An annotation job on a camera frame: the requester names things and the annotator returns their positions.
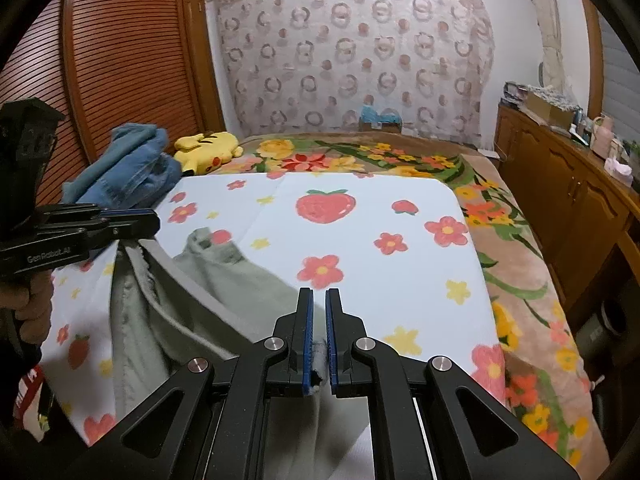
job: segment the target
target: white bed sheet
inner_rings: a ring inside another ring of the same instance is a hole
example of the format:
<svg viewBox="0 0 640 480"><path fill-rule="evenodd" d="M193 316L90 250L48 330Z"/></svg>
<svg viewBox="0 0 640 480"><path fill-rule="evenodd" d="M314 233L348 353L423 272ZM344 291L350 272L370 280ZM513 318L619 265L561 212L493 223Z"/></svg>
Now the white bed sheet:
<svg viewBox="0 0 640 480"><path fill-rule="evenodd" d="M156 211L157 239L170 256L193 230L208 227L214 242L232 239L294 288L311 286L316 303L326 288L339 288L345 312L401 354L425 361L447 355L471 374L473 349L498 344L458 201L436 180L217 174L182 179ZM115 423L108 317L114 258L115 245L91 265L55 272L52 331L42 346L47 381L89 444ZM350 464L372 467L368 434L340 465L340 478L343 468L355 478ZM367 478L372 469L361 473Z"/></svg>

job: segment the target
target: metal screw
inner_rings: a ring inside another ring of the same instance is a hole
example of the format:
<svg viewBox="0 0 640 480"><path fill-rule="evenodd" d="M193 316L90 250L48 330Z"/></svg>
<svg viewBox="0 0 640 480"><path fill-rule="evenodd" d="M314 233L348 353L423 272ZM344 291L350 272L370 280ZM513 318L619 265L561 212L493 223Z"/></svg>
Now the metal screw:
<svg viewBox="0 0 640 480"><path fill-rule="evenodd" d="M375 348L376 342L370 337L361 337L356 341L356 346L360 350L371 350Z"/></svg>
<svg viewBox="0 0 640 480"><path fill-rule="evenodd" d="M431 366L439 372L446 372L447 370L451 370L451 359L444 357L443 355L439 355L433 358Z"/></svg>
<svg viewBox="0 0 640 480"><path fill-rule="evenodd" d="M189 371L193 372L194 374L199 374L200 372L206 370L208 367L209 362L204 357L196 357L195 359L189 361L189 364L187 364L187 368L189 369Z"/></svg>
<svg viewBox="0 0 640 480"><path fill-rule="evenodd" d="M267 350L280 350L284 346L284 341L279 337L270 337L264 340L264 347Z"/></svg>

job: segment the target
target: denim clothing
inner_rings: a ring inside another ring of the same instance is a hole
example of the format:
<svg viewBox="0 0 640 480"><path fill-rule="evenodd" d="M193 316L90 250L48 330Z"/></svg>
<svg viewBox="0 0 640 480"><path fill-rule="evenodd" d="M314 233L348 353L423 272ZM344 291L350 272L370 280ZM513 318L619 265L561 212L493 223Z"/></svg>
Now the denim clothing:
<svg viewBox="0 0 640 480"><path fill-rule="evenodd" d="M126 123L111 132L104 154L73 182L63 184L63 203L95 203L111 209L150 207L180 180L180 164L163 153L166 130Z"/></svg>

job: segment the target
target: cardboard box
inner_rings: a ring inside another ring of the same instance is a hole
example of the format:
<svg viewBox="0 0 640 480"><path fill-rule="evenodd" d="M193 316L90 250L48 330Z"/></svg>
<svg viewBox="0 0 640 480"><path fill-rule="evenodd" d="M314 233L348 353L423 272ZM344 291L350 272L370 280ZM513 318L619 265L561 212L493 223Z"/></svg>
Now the cardboard box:
<svg viewBox="0 0 640 480"><path fill-rule="evenodd" d="M533 92L529 92L525 101L525 106L546 121L549 126L559 126L565 130L571 127L571 123L574 121L575 112L565 112L560 108L547 103L544 99L541 99Z"/></svg>
<svg viewBox="0 0 640 480"><path fill-rule="evenodd" d="M402 124L397 123L363 123L358 124L359 132L386 132L388 134L401 134Z"/></svg>

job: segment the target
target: person's hand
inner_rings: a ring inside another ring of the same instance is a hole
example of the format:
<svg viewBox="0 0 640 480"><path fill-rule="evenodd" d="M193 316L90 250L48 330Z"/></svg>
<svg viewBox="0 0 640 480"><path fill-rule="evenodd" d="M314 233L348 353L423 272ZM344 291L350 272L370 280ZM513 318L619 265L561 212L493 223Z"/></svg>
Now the person's hand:
<svg viewBox="0 0 640 480"><path fill-rule="evenodd" d="M31 277L29 288L0 283L0 307L15 310L15 319L23 320L20 339L39 345L51 329L51 272L39 272Z"/></svg>

